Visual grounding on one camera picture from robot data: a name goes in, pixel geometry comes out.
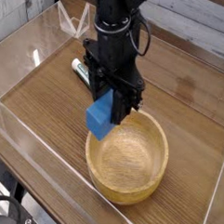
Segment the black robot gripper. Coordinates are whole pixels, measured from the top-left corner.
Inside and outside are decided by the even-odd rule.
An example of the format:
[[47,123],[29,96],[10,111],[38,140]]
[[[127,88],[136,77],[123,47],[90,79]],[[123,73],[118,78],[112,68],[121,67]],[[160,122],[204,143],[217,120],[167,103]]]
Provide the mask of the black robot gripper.
[[136,59],[147,53],[151,32],[139,12],[129,17],[120,28],[106,25],[97,16],[94,26],[98,39],[83,41],[92,97],[96,101],[113,89],[111,123],[119,125],[132,110],[140,108],[145,84]]

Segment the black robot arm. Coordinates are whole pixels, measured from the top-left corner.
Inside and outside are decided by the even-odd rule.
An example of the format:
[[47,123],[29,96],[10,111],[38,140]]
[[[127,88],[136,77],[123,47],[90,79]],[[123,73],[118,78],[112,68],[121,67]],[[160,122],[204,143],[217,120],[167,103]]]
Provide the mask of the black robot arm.
[[85,65],[89,71],[92,98],[112,94],[111,123],[119,125],[132,110],[140,108],[145,83],[136,59],[147,51],[139,49],[140,28],[148,27],[139,7],[146,0],[96,0],[96,39],[85,39]]

